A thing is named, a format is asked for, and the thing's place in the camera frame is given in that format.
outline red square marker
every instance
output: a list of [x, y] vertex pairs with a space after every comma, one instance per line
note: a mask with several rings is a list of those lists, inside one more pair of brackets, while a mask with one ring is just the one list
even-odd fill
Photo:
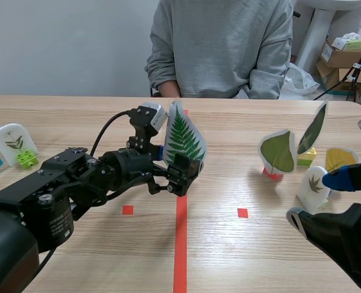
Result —
[[263, 169], [264, 174], [269, 176], [272, 180], [281, 180], [284, 175], [283, 174], [270, 174], [267, 172], [266, 168]]
[[122, 215], [133, 215], [133, 206], [123, 206]]
[[248, 219], [248, 210], [247, 209], [237, 209], [237, 214], [239, 218]]

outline fern leaf card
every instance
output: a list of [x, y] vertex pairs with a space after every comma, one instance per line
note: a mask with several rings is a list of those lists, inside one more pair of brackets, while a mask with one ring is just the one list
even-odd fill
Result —
[[206, 157], [206, 141], [197, 127], [186, 115], [182, 103], [172, 103], [167, 122], [163, 160], [172, 164], [175, 154], [183, 154], [190, 159], [203, 161]]
[[293, 173], [297, 166], [295, 134], [285, 129], [266, 136], [259, 144], [259, 155], [269, 174]]
[[327, 112], [328, 102], [326, 101], [316, 111], [313, 122], [306, 130], [304, 136], [301, 138], [297, 150], [297, 153], [299, 155], [309, 152], [316, 144], [317, 138], [319, 138], [319, 135], [324, 125], [324, 121], [327, 117]]

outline screw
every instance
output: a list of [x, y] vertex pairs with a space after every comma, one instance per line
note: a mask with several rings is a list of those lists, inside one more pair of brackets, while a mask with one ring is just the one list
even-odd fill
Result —
[[94, 165], [96, 164], [96, 159], [89, 159], [89, 160], [87, 160], [87, 164], [88, 164], [89, 166], [94, 166]]
[[52, 201], [53, 196], [51, 194], [44, 194], [38, 198], [40, 204], [48, 204]]
[[73, 148], [71, 151], [75, 154], [81, 154], [85, 152], [85, 148]]

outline leaf illustration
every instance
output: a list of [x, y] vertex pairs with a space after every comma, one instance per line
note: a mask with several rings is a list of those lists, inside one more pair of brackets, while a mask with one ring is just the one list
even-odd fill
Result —
[[321, 133], [321, 128], [323, 127], [326, 115], [328, 110], [328, 103], [325, 102], [318, 109], [315, 119], [313, 119], [312, 124], [308, 127], [304, 136], [300, 140], [298, 145], [298, 154], [304, 154], [310, 151], [316, 143], [317, 138]]
[[18, 150], [19, 148], [16, 145], [7, 145], [10, 148], [13, 148], [14, 150]]
[[291, 173], [296, 166], [295, 138], [290, 130], [279, 131], [264, 138], [259, 145], [259, 154], [271, 174], [274, 170]]
[[359, 163], [358, 155], [355, 151], [344, 148], [330, 148], [326, 155], [326, 170], [328, 173], [338, 170], [346, 165]]
[[312, 175], [312, 180], [311, 179], [308, 179], [308, 180], [309, 180], [309, 187], [311, 188], [311, 190], [313, 192], [316, 192], [318, 194], [319, 190], [323, 189], [323, 188], [318, 187], [320, 178], [315, 181], [315, 175]]
[[186, 116], [181, 104], [175, 102], [171, 106], [168, 119], [164, 160], [170, 165], [177, 153], [190, 159], [203, 160], [206, 155], [206, 143], [195, 125]]
[[22, 139], [22, 136], [19, 136], [19, 137], [16, 139], [16, 145], [20, 145], [21, 139]]

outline white sink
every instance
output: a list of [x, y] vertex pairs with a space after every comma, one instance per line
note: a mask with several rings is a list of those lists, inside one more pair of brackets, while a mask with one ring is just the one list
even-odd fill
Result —
[[322, 10], [353, 10], [361, 6], [361, 0], [300, 0], [300, 3]]
[[299, 68], [313, 73], [336, 11], [354, 10], [361, 6], [361, 0], [299, 0], [299, 2], [315, 8], [315, 14], [296, 64]]

